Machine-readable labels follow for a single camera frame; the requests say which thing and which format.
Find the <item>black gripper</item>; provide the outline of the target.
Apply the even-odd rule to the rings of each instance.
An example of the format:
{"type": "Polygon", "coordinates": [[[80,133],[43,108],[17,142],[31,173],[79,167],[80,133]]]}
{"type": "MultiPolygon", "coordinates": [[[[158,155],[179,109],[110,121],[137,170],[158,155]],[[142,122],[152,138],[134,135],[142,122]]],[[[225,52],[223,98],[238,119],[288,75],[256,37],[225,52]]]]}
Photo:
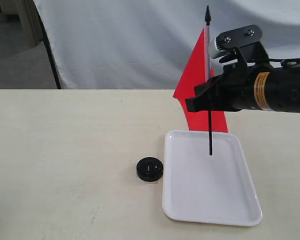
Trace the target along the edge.
{"type": "Polygon", "coordinates": [[[205,83],[194,87],[195,97],[185,99],[186,109],[191,113],[255,110],[255,79],[255,65],[228,64],[223,67],[223,74],[211,77],[205,83]]]}

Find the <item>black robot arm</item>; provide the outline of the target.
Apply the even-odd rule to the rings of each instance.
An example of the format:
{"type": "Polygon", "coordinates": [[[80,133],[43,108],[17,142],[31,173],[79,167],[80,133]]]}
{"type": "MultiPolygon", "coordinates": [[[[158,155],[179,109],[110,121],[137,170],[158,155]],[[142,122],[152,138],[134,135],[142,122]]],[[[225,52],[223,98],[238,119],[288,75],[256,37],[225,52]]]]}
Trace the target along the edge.
{"type": "Polygon", "coordinates": [[[284,67],[228,64],[221,75],[194,88],[189,112],[241,110],[300,113],[300,62],[284,67]]]}

